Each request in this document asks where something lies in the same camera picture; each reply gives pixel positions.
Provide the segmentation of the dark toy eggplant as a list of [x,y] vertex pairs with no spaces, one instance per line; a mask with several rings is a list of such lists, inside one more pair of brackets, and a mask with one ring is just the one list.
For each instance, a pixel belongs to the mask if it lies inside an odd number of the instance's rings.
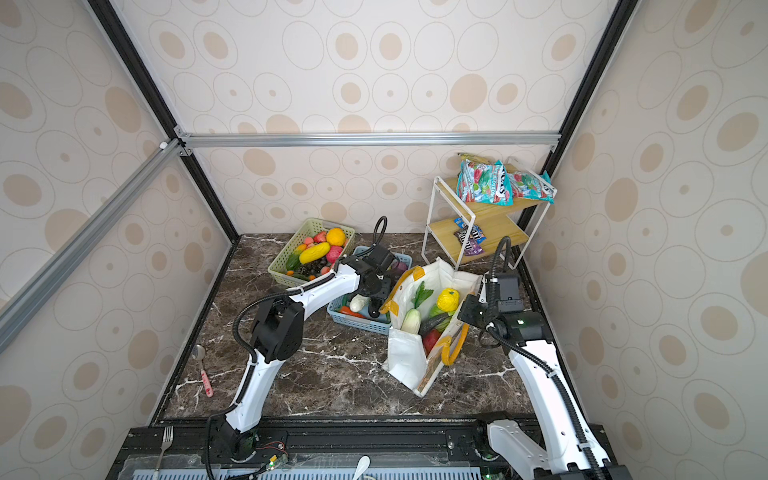
[[423,320],[421,322],[418,334],[421,336],[424,336],[430,330],[437,329],[445,321],[450,321],[450,319],[451,319],[451,315],[449,313],[444,312],[444,313],[435,315],[433,317],[430,317],[426,320]]

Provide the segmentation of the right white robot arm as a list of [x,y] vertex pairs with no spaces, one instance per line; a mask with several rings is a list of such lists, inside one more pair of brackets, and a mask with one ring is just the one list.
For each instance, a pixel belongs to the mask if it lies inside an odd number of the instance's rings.
[[542,440],[531,438],[516,421],[495,420],[486,426],[492,456],[503,458],[521,479],[629,479],[628,468],[611,459],[588,425],[546,320],[504,304],[502,286],[513,276],[511,253],[511,239],[505,237],[480,292],[466,297],[457,319],[490,336],[507,354],[526,387]]

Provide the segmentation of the yellow toy bell pepper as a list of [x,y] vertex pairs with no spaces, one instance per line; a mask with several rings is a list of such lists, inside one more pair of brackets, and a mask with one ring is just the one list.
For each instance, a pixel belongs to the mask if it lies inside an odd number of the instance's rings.
[[443,289],[437,297],[435,308],[440,313],[452,314],[460,305],[461,294],[453,288]]

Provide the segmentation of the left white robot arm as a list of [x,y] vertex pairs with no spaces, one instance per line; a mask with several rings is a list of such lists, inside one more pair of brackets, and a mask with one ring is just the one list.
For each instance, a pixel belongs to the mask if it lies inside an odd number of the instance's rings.
[[281,366],[299,350],[304,323],[313,313],[346,294],[369,298],[375,316],[384,312],[397,280],[390,271],[395,256],[382,244],[387,224],[388,219],[380,217],[372,245],[342,257],[319,278],[270,293],[241,310],[232,334],[248,362],[230,406],[207,420],[207,442],[219,440],[237,462],[255,454],[256,428],[269,390]]

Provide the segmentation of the white toy radish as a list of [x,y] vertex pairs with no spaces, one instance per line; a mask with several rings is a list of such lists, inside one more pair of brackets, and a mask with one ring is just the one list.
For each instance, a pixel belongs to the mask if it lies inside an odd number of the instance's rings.
[[413,296],[413,307],[408,310],[402,321],[400,330],[410,334],[417,334],[422,321],[422,315],[419,308],[430,299],[434,290],[425,286],[424,282],[421,282]]

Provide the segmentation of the white grocery bag yellow handles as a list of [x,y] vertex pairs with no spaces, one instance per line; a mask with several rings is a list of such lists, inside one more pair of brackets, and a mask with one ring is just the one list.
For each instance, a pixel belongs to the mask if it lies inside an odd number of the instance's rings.
[[385,371],[425,396],[462,349],[469,327],[457,319],[458,308],[480,284],[479,275],[456,271],[443,260],[406,271],[382,307],[391,323]]

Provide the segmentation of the green toy cabbage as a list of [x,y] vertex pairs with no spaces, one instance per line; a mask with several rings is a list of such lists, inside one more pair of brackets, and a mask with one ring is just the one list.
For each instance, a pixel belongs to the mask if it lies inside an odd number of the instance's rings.
[[425,324],[427,332],[437,330],[442,333],[451,321],[452,314],[442,310],[438,305],[434,305],[430,310],[430,316]]

